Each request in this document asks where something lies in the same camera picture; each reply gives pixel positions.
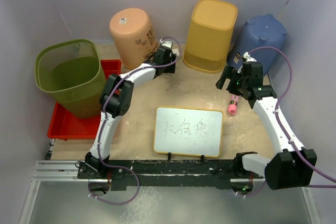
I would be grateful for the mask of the green mesh waste basket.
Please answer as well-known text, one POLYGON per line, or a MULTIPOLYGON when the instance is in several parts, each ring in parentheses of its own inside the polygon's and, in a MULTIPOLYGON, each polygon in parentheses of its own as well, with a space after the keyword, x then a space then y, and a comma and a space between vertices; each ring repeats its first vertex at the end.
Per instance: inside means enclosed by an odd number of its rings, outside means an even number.
POLYGON ((35 80, 41 91, 75 117, 100 114, 106 78, 93 42, 76 39, 42 50, 35 60, 35 80))

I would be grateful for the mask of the orange plastic bin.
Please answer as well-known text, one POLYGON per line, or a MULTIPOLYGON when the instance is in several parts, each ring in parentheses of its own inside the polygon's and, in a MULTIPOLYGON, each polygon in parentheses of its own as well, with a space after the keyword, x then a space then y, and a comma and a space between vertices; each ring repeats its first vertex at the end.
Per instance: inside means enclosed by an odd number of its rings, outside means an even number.
POLYGON ((117 12, 110 20, 109 30, 122 64, 135 69, 158 48, 149 15, 139 8, 117 12))

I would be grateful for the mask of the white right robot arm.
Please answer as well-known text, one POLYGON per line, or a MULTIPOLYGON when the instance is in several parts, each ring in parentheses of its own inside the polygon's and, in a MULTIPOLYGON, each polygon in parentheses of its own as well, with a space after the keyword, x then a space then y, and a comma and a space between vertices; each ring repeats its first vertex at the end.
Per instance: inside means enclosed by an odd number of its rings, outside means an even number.
POLYGON ((234 173, 246 177, 251 172, 264 177, 272 190, 305 187, 310 184, 317 155, 307 149, 291 130, 280 109, 271 85, 263 83, 263 69, 258 62, 244 62, 241 69, 226 66, 216 83, 222 89, 229 80, 227 91, 244 98, 262 121, 275 152, 272 159, 256 152, 238 153, 234 158, 234 173))

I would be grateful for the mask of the blue plastic bucket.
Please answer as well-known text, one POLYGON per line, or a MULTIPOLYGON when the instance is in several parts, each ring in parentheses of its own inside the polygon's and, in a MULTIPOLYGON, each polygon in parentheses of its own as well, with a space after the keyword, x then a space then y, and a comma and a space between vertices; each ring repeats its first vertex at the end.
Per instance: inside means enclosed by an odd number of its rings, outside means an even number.
POLYGON ((248 19, 232 50, 227 56, 227 64, 234 68, 242 66, 243 54, 258 47, 281 49, 287 36, 287 29, 272 14, 258 15, 248 19))

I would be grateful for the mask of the red plastic tray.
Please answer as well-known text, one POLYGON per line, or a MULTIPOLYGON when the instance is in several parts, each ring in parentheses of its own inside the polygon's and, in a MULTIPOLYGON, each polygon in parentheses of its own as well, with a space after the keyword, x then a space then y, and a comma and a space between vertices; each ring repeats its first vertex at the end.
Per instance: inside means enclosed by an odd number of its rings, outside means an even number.
POLYGON ((47 91, 55 96, 48 137, 63 140, 94 138, 100 121, 99 99, 109 74, 119 74, 120 60, 83 57, 51 71, 47 91))

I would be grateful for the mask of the yellow slatted waste basket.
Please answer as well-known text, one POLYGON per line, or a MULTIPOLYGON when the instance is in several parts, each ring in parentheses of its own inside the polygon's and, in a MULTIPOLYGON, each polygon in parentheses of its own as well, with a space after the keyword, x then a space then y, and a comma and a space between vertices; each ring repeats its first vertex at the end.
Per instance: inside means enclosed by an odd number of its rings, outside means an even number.
POLYGON ((188 30, 183 62, 191 69, 218 73, 226 65, 238 16, 235 5, 220 0, 199 0, 188 30))

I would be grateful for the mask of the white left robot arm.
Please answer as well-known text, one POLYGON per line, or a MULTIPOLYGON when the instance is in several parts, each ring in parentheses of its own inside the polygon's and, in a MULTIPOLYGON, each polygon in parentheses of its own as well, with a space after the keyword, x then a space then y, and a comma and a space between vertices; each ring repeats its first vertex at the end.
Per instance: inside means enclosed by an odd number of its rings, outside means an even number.
POLYGON ((85 164, 96 178, 108 172, 112 139, 122 116, 130 108, 134 88, 163 73, 174 73, 176 61, 172 42, 164 41, 139 67, 125 74, 109 75, 99 100, 102 111, 95 142, 85 156, 85 164))

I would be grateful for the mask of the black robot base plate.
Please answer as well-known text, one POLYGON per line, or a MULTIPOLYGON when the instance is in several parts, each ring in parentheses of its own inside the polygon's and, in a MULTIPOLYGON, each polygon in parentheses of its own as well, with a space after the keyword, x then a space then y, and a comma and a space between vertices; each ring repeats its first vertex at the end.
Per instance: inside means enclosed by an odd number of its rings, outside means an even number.
POLYGON ((242 194, 257 189, 257 174, 237 168, 232 159, 110 160, 101 175, 77 161, 77 177, 95 184, 95 190, 125 191, 129 186, 214 187, 242 194))

